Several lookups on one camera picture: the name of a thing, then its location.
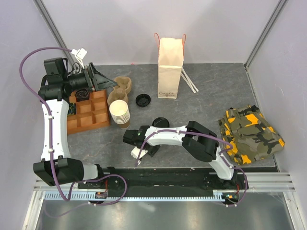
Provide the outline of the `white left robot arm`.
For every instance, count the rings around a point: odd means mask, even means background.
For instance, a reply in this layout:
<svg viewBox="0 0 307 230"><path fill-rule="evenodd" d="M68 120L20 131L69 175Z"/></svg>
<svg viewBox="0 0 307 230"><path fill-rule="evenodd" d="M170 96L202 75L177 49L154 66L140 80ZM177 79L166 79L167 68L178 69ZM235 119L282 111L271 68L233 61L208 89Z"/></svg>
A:
<svg viewBox="0 0 307 230"><path fill-rule="evenodd" d="M44 61L46 75L38 92L44 113L44 147L41 161L33 164L34 173L49 186L88 180L94 188L105 184L98 164L84 165L71 158L67 142L67 114L72 92L105 90L117 85L89 63L78 73L69 73L66 58Z"/></svg>

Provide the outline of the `white paper takeout bag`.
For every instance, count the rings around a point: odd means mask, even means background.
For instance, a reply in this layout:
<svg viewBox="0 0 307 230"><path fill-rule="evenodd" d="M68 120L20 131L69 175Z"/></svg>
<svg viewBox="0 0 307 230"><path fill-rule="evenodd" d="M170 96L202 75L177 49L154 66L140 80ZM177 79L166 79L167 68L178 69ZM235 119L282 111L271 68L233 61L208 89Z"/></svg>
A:
<svg viewBox="0 0 307 230"><path fill-rule="evenodd" d="M176 99L184 62L186 34L182 38L160 37L154 33L158 46L158 98Z"/></svg>

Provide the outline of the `black plastic cup lid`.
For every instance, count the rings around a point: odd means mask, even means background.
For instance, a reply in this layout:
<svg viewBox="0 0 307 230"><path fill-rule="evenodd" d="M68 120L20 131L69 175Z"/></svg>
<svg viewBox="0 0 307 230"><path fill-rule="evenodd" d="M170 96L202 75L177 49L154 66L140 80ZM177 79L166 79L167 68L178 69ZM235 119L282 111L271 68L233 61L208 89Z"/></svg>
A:
<svg viewBox="0 0 307 230"><path fill-rule="evenodd" d="M158 128L169 128L170 123L166 118L158 117L152 122L152 126L158 127Z"/></svg>

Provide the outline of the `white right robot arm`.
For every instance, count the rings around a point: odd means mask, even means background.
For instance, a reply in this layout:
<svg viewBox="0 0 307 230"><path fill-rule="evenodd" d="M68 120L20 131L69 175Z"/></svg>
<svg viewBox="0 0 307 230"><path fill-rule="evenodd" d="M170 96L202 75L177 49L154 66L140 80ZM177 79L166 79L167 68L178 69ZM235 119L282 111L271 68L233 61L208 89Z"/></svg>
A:
<svg viewBox="0 0 307 230"><path fill-rule="evenodd" d="M233 144L219 139L196 121L173 128L141 126L138 130L126 130L123 142L134 147L131 155L137 165L144 155L153 156L161 145L181 146L195 159L208 163L220 178L222 187L229 189L237 183L234 166L224 155L233 149Z"/></svg>

